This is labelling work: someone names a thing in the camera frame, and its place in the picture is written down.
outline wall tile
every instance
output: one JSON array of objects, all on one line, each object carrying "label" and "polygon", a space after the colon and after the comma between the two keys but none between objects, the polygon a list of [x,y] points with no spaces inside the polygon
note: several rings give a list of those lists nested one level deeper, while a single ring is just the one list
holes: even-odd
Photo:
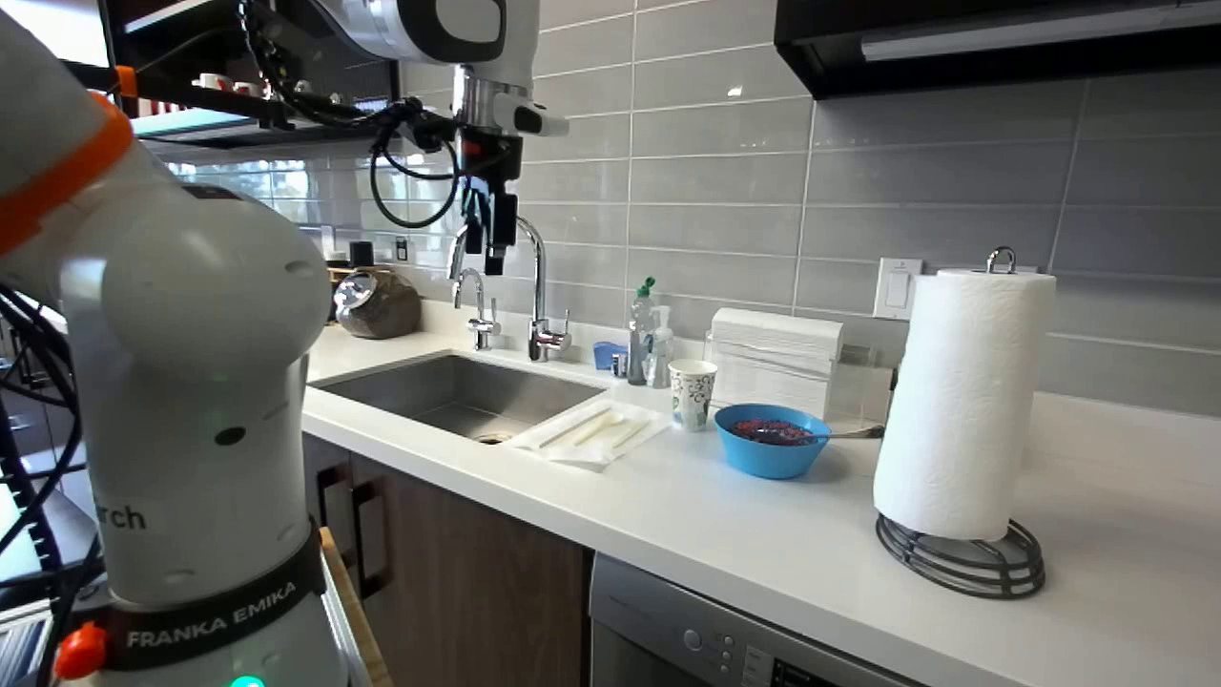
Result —
[{"label": "wall tile", "polygon": [[764,0],[702,0],[638,15],[638,57],[725,51],[766,42],[773,4]]},{"label": "wall tile", "polygon": [[1082,142],[1067,202],[1218,205],[1221,136]]},{"label": "wall tile", "polygon": [[664,302],[670,304],[670,329],[684,341],[706,341],[719,308],[785,313],[773,302],[738,302],[738,297],[708,297],[708,292],[678,292],[678,297],[664,292]]},{"label": "wall tile", "polygon": [[529,164],[523,202],[621,202],[624,161]]},{"label": "wall tile", "polygon": [[586,23],[537,39],[535,71],[621,65],[633,57],[633,19]]},{"label": "wall tile", "polygon": [[1054,330],[1221,352],[1221,281],[1061,278]]},{"label": "wall tile", "polygon": [[631,107],[631,65],[599,71],[546,75],[535,85],[535,99],[555,114],[590,114]]},{"label": "wall tile", "polygon": [[1221,208],[1067,208],[1054,269],[1221,278]]},{"label": "wall tile", "polygon": [[541,241],[624,244],[624,205],[527,205]]},{"label": "wall tile", "polygon": [[792,255],[801,205],[633,205],[633,244]]},{"label": "wall tile", "polygon": [[813,202],[1040,202],[1066,187],[1067,142],[808,154]]},{"label": "wall tile", "polygon": [[931,268],[979,264],[1012,244],[1023,264],[1049,264],[1056,208],[1001,205],[804,205],[804,255],[912,255]]},{"label": "wall tile", "polygon": [[541,30],[561,25],[561,23],[586,23],[599,15],[621,15],[631,12],[633,0],[541,0],[537,4],[537,23]]},{"label": "wall tile", "polygon": [[1221,68],[1090,81],[1082,136],[1221,132]]},{"label": "wall tile", "polygon": [[1072,136],[1080,81],[822,99],[813,143]]},{"label": "wall tile", "polygon": [[527,161],[624,156],[624,154],[631,154],[631,114],[569,119],[566,136],[527,142]]},{"label": "wall tile", "polygon": [[808,104],[739,104],[693,110],[645,110],[633,119],[633,154],[777,154],[804,149]]},{"label": "wall tile", "polygon": [[638,107],[734,104],[801,94],[801,81],[771,47],[633,65]]},{"label": "wall tile", "polygon": [[586,281],[586,286],[624,286],[624,244],[546,244],[546,278]]},{"label": "wall tile", "polygon": [[[879,255],[956,268],[1015,244],[1061,273],[1045,388],[1221,412],[1221,356],[1207,356],[1221,352],[1221,68],[813,104],[771,47],[771,12],[541,0],[535,99],[571,114],[571,132],[527,142],[518,196],[548,241],[555,313],[621,329],[631,291],[655,273],[678,334],[747,304],[848,320],[855,360],[897,364],[909,329],[865,316]],[[455,68],[412,65],[406,81],[451,104]],[[401,269],[448,297],[440,269],[463,219],[393,230],[369,205],[361,149],[158,156],[295,220],[410,235],[415,264]],[[412,219],[448,189],[388,173],[380,182]],[[523,313],[529,281],[527,253],[490,292]]]},{"label": "wall tile", "polygon": [[836,313],[870,313],[874,308],[874,264],[827,264],[801,259],[797,268],[797,304],[801,308],[836,308]]},{"label": "wall tile", "polygon": [[1067,397],[1221,414],[1221,356],[1049,334],[1037,386]]},{"label": "wall tile", "polygon": [[555,281],[548,286],[548,313],[569,320],[590,320],[608,329],[624,329],[631,291],[613,286],[584,286],[584,281]]},{"label": "wall tile", "polygon": [[797,202],[804,156],[633,161],[633,202]]},{"label": "wall tile", "polygon": [[789,302],[789,255],[631,253],[631,281],[655,273],[659,292],[706,292],[739,302]]}]

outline paper towel roll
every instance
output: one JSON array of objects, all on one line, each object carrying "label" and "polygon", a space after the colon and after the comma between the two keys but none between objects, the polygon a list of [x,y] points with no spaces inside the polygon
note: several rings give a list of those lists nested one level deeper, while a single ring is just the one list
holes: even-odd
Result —
[{"label": "paper towel roll", "polygon": [[874,506],[940,538],[1005,538],[1028,459],[1040,316],[1056,278],[944,269],[917,281]]}]

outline blue bowl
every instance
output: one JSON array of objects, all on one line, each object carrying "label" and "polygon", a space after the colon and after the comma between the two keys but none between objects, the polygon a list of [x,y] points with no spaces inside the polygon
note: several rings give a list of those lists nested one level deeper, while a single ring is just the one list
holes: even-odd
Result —
[{"label": "blue bowl", "polygon": [[[792,446],[773,446],[773,441],[759,441],[747,436],[738,436],[734,428],[739,420],[777,420],[777,423],[792,423],[808,436],[808,441],[792,441]],[[782,404],[725,404],[719,414],[719,436],[720,436],[720,449],[725,460],[738,464],[739,472],[764,478],[764,479],[797,479],[808,472],[808,464],[825,453],[825,446],[831,441],[831,428],[818,414],[804,414],[797,407],[782,407]]]}]

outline dishwasher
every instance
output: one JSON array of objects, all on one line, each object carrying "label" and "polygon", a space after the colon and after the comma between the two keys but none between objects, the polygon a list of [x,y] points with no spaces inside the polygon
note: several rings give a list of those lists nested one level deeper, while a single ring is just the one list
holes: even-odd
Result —
[{"label": "dishwasher", "polygon": [[691,586],[596,556],[590,687],[912,687]]}]

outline dish soap bottle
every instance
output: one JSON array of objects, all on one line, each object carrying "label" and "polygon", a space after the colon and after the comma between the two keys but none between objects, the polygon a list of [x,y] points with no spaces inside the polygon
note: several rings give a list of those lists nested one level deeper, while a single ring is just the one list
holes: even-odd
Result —
[{"label": "dish soap bottle", "polygon": [[655,308],[651,308],[651,273],[640,281],[638,302],[624,316],[624,380],[645,386],[645,360],[651,356],[655,341]]},{"label": "dish soap bottle", "polygon": [[651,344],[645,352],[645,386],[664,388],[670,386],[670,308],[668,304],[651,304],[655,313],[655,329],[651,329]]}]

